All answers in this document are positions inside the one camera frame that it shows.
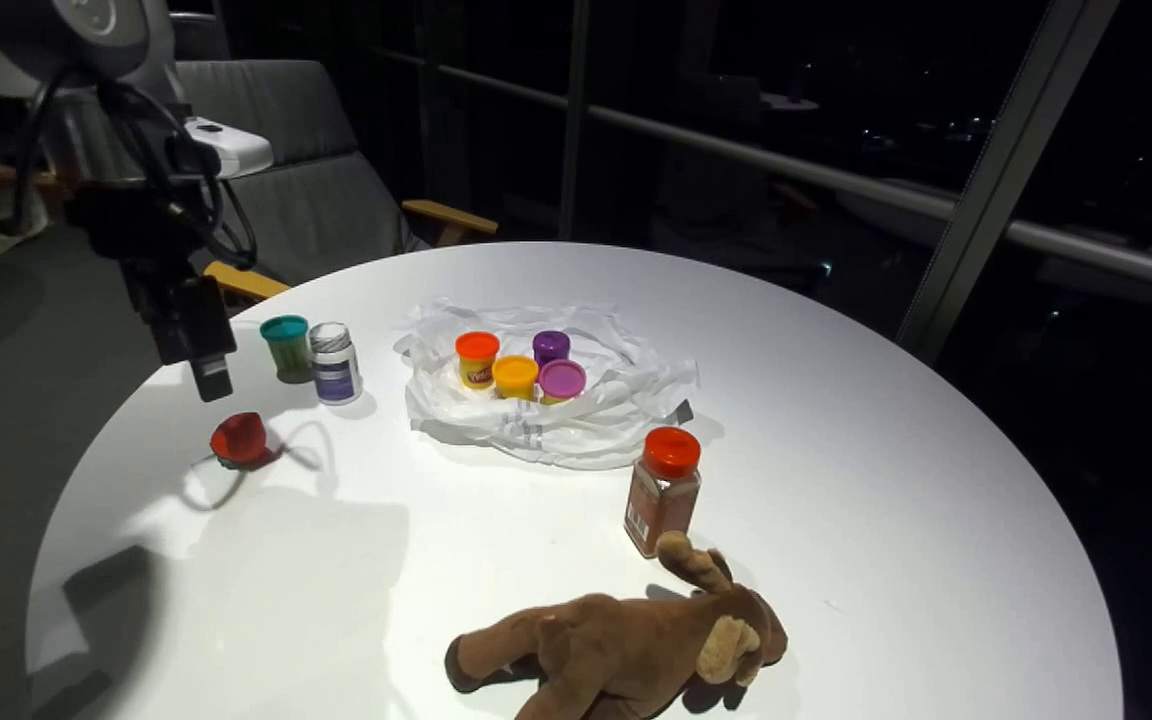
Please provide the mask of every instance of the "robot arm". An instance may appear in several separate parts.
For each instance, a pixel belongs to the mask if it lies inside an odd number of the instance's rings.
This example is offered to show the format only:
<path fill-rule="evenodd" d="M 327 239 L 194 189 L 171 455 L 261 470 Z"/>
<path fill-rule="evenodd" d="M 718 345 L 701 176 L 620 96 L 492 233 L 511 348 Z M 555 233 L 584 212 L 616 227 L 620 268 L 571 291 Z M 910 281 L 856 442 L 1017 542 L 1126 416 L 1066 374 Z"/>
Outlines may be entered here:
<path fill-rule="evenodd" d="M 68 219 L 119 264 L 160 361 L 187 361 L 205 398 L 228 395 L 228 312 L 190 258 L 223 249 L 216 184 L 266 168 L 273 152 L 187 114 L 165 2 L 0 0 L 0 96 L 40 101 L 17 176 L 40 144 L 53 152 Z"/>

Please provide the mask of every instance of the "toy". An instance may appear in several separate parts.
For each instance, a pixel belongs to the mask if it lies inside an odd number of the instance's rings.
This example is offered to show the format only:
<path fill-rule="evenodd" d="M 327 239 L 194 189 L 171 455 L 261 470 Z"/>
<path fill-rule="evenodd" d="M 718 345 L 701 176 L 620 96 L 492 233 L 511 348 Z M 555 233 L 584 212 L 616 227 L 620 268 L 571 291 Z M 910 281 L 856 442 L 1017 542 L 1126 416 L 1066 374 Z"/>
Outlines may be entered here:
<path fill-rule="evenodd" d="M 686 601 L 611 601 L 528 606 L 448 643 L 457 692 L 538 678 L 521 720 L 637 720 L 659 717 L 676 697 L 693 713 L 737 709 L 761 668 L 783 655 L 773 605 L 731 583 L 718 551 L 686 535 L 659 535 L 659 562 L 694 583 Z"/>

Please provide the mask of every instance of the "orange bottle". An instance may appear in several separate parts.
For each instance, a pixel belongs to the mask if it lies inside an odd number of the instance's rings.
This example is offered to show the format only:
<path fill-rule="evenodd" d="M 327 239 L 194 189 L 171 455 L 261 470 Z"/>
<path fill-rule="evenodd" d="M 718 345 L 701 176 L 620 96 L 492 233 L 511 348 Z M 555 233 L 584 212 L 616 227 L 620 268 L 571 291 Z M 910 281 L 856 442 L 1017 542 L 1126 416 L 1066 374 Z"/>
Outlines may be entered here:
<path fill-rule="evenodd" d="M 657 557 L 664 532 L 686 532 L 701 495 L 701 438 L 682 426 L 653 426 L 631 466 L 624 532 L 639 557 Z"/>

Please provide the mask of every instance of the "yellow cap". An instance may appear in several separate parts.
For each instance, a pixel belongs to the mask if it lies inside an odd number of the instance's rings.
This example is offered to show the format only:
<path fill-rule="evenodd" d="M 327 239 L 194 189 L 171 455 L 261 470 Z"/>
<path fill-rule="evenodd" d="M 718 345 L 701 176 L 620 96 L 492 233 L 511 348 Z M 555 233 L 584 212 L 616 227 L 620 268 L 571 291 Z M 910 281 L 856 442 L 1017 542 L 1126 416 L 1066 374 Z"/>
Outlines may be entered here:
<path fill-rule="evenodd" d="M 492 378 L 501 395 L 532 395 L 538 364 L 532 356 L 501 356 Z"/>

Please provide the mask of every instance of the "green cup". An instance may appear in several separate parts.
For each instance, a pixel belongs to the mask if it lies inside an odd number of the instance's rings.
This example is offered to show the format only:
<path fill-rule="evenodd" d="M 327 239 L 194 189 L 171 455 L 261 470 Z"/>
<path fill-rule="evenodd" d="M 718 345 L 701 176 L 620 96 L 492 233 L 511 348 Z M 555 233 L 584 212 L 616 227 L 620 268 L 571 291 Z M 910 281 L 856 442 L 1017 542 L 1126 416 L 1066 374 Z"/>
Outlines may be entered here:
<path fill-rule="evenodd" d="M 266 356 L 282 385 L 307 385 L 311 361 L 307 361 L 307 320 L 303 317 L 273 317 L 261 322 L 261 334 L 266 345 Z"/>

